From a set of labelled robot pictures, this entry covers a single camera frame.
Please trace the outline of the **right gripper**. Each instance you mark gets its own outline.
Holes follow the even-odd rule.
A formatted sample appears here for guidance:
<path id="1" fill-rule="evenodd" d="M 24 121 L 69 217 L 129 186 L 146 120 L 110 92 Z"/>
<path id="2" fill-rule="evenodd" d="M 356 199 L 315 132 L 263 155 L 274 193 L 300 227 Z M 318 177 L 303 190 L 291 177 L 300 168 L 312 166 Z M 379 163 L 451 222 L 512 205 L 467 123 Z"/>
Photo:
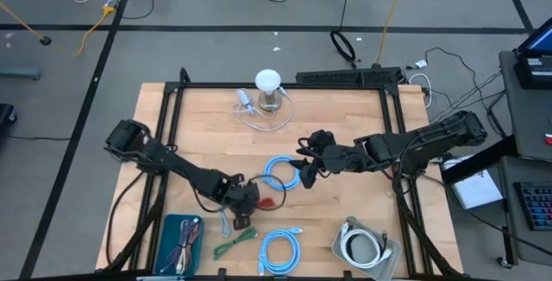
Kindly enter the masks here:
<path id="1" fill-rule="evenodd" d="M 355 147 L 338 145 L 330 131 L 318 130 L 307 139 L 307 150 L 313 158 L 309 168 L 307 158 L 290 159 L 288 163 L 296 169 L 306 170 L 307 177 L 315 177 L 320 172 L 338 174 L 340 172 L 360 172 L 361 155 Z"/>

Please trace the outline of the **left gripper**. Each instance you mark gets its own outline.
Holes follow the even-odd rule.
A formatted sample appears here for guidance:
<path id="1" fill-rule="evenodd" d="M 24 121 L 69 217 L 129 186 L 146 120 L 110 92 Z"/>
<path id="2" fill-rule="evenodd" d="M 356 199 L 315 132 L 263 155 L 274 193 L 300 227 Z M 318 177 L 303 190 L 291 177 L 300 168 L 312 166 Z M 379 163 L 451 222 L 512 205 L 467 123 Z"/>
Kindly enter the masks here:
<path id="1" fill-rule="evenodd" d="M 231 180 L 229 208 L 236 217 L 250 216 L 257 209 L 262 209 L 258 205 L 261 200 L 260 189 L 252 178 L 246 181 L 239 173 L 232 176 Z"/>

